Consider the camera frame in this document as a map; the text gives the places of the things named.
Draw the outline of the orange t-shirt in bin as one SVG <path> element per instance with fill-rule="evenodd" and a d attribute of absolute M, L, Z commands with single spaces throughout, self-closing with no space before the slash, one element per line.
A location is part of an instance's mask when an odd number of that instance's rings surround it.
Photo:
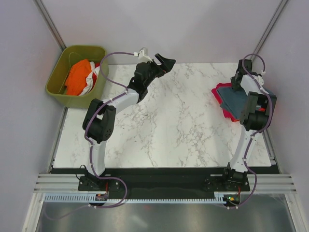
<path fill-rule="evenodd" d="M 87 59 L 75 63 L 71 67 L 65 82 L 66 95 L 80 95 L 87 86 L 86 79 L 91 72 L 91 64 Z"/>

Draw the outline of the olive green plastic bin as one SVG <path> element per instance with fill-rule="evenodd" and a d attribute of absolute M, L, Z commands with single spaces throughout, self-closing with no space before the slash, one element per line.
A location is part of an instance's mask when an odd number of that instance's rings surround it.
<path fill-rule="evenodd" d="M 73 45 L 67 47 L 62 52 L 49 77 L 45 86 L 46 92 L 67 108 L 87 109 L 93 99 L 101 98 L 106 79 L 102 74 L 99 74 L 93 89 L 83 96 L 67 95 L 66 79 L 74 64 L 83 59 L 100 63 L 106 55 L 106 50 L 101 46 Z"/>

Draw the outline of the white and red t-shirt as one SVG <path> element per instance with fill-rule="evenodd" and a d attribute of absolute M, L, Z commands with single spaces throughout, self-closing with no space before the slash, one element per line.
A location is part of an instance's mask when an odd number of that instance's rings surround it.
<path fill-rule="evenodd" d="M 100 71 L 99 63 L 95 63 L 95 62 L 91 61 L 90 67 L 91 67 L 91 72 L 88 75 L 88 77 L 85 79 L 86 80 L 86 86 L 83 88 L 82 92 L 79 94 L 80 96 L 83 96 L 83 95 L 89 93 L 93 89 L 93 87 L 94 87 L 94 85 L 97 81 L 99 71 Z"/>

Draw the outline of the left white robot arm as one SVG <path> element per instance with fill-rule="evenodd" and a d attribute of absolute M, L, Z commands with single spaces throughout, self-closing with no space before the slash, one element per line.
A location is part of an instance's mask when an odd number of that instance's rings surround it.
<path fill-rule="evenodd" d="M 155 57 L 160 62 L 158 65 L 148 56 L 146 48 L 142 48 L 135 53 L 117 52 L 117 54 L 135 56 L 140 62 L 136 65 L 134 76 L 130 79 L 128 86 L 109 79 L 104 72 L 101 72 L 106 80 L 122 86 L 125 90 L 119 95 L 104 101 L 93 99 L 86 112 L 83 121 L 84 137 L 90 143 L 89 164 L 86 169 L 92 174 L 89 185 L 95 190 L 101 190 L 106 185 L 106 178 L 101 174 L 106 169 L 106 143 L 113 133 L 116 115 L 124 109 L 141 102 L 147 95 L 148 86 L 152 81 L 169 73 L 176 63 L 174 59 L 155 54 Z"/>

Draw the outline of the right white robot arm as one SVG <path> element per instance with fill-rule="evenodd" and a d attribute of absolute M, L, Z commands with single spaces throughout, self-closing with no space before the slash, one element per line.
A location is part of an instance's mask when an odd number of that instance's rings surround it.
<path fill-rule="evenodd" d="M 250 59 L 241 59 L 231 86 L 218 90 L 221 107 L 237 119 L 241 125 L 240 139 L 232 159 L 221 178 L 222 187 L 233 190 L 247 180 L 248 161 L 260 134 L 269 127 L 277 97 L 263 87 L 261 73 L 252 71 Z"/>

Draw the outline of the blue-grey t-shirt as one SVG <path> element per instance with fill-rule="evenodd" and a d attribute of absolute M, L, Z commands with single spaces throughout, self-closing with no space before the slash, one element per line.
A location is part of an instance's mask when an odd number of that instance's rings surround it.
<path fill-rule="evenodd" d="M 219 83 L 211 90 L 224 116 L 231 121 L 243 120 L 245 116 L 268 116 L 268 98 L 256 88 L 234 90 L 229 83 Z"/>

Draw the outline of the magenta t-shirt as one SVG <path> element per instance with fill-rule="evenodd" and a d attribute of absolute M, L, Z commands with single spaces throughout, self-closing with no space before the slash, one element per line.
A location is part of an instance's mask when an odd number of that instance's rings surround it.
<path fill-rule="evenodd" d="M 241 101 L 240 95 L 232 89 L 231 83 L 219 83 L 211 92 L 219 103 L 224 117 L 230 119 L 227 107 L 233 102 Z"/>

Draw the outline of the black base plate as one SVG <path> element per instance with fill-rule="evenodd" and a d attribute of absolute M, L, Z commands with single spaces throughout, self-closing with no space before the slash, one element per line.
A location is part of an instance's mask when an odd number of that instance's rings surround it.
<path fill-rule="evenodd" d="M 200 199 L 215 192 L 250 192 L 247 172 L 243 185 L 226 182 L 223 167 L 214 168 L 108 168 L 101 179 L 82 168 L 53 168 L 52 174 L 73 174 L 79 191 L 106 191 L 112 199 Z"/>

